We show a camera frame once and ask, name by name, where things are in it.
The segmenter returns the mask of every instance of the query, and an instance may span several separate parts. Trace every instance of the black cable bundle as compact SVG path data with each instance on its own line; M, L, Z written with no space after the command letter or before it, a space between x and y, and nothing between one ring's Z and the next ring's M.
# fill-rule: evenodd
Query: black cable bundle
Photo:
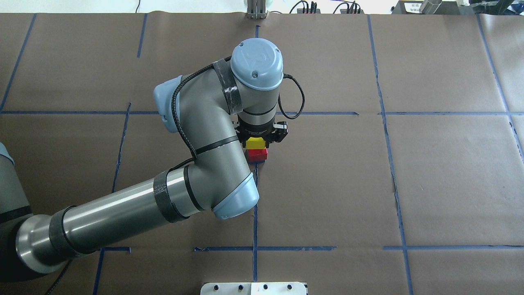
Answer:
M300 3L302 3L302 13L307 13L307 11L309 11L309 3L307 1L304 1L304 0L301 0L301 1L298 1L294 6L293 8L289 11L289 13L292 13L293 12L293 9L295 7L297 7Z
M342 6L342 5L346 5L347 9L346 9L346 14L360 14L361 12L361 7L360 7L360 4L358 4L356 1L353 1L353 2L349 2L349 1L342 1L342 3L340 3L336 8L335 8L335 11L333 11L333 14L336 13L337 9Z

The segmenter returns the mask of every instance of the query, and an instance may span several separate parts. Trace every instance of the label sticker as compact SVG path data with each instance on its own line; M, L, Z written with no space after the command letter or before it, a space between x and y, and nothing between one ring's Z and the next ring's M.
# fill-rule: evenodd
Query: label sticker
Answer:
M420 5L421 3L404 3L404 7L408 13L420 13Z

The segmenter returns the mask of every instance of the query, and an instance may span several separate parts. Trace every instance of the stacked blocks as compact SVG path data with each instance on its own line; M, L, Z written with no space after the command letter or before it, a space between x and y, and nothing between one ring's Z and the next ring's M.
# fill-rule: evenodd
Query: stacked blocks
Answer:
M247 162L263 163L267 160L266 141L262 138L249 138L246 141Z

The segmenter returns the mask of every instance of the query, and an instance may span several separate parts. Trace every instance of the black cable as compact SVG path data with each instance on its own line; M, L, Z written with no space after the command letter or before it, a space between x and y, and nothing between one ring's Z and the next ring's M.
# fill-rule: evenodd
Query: black cable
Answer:
M303 8L303 9L302 9L302 13L305 13L306 11L309 10L309 3L308 3L307 1L300 0L300 1L298 1L298 2L293 6L293 8L289 11L289 13L292 13L292 12L293 12L293 9L294 9L295 7L297 7L300 3L302 3L302 6L304 6L304 3L305 3L305 5L307 6L307 8Z
M231 56L229 57L226 57L224 58L225 61L229 61L231 60ZM177 99L177 95L178 93L180 92L180 90L182 89L182 87L184 87L184 85L191 81L193 78L195 78L196 76L206 72L207 70L209 69L212 69L213 68L213 65L208 65L194 73L192 73L191 75L187 76L184 80L182 80L182 82L180 82L180 84L175 88L174 92L173 92L173 96L171 97L171 112L173 114L173 120L174 120L174 124L175 126L177 127L177 130L178 130L178 133L180 134L180 137L182 138L182 140L184 141L185 145L189 148L189 152L191 153L191 161L194 161L197 159L197 152L195 151L193 145L191 144L191 142L189 142L189 139L188 137L185 135L184 131L182 130L182 127L180 126L180 119L178 118L178 115L177 115L177 104L176 104L176 99Z
M280 101L280 94L278 94L278 107L280 108L280 111L282 112L284 117L288 118L289 120L294 120L294 119L298 118L298 116L300 116L300 114L302 113L302 110L304 109L305 95L304 95L304 91L302 90L302 87L300 86L298 81L292 75L284 74L284 79L291 79L291 80L293 80L293 82L295 82L295 84L297 85L298 89L300 90L300 94L302 95L302 105L300 106L300 111L298 111L296 115L290 117L288 114L286 114L286 112L284 112L284 109L282 108L282 102Z
M169 171L173 171L173 170L176 170L178 168L184 167L184 166L186 166L187 164L189 164L189 163L191 163L193 161L194 161L194 159L191 157L191 158L189 158L187 160L184 160L182 163L176 165L175 167L169 169Z
M340 6L342 6L342 5L344 5L344 4L347 5L347 9L346 9L346 11L349 11L349 9L350 9L350 4L349 4L348 2L342 2L342 3L340 3L340 4L335 8L335 11L333 11L333 14L335 14L335 13L336 13L336 10L337 10Z
M46 292L46 295L49 295L51 294L51 292L53 292L53 290L57 287L58 283L60 283L60 280L63 278L63 276L66 274L66 271L67 269L69 268L69 266L71 265L71 262L73 262L73 260L69 260L67 262L67 264L65 265L64 269L62 269L62 272L58 275L57 279L54 281L54 283L49 287L49 289L47 289L47 292Z

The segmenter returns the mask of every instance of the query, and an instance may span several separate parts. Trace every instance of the silver cylinder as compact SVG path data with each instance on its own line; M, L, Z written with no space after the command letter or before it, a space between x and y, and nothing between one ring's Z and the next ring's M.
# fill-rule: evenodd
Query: silver cylinder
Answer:
M16 236L16 251L24 264L38 273L51 273L63 266L62 257L49 238L51 216L35 215L26 220Z
M442 0L424 0L420 5L420 13L422 14L434 14L439 9Z
M63 229L78 252L92 252L111 243L168 224L147 180L68 210Z

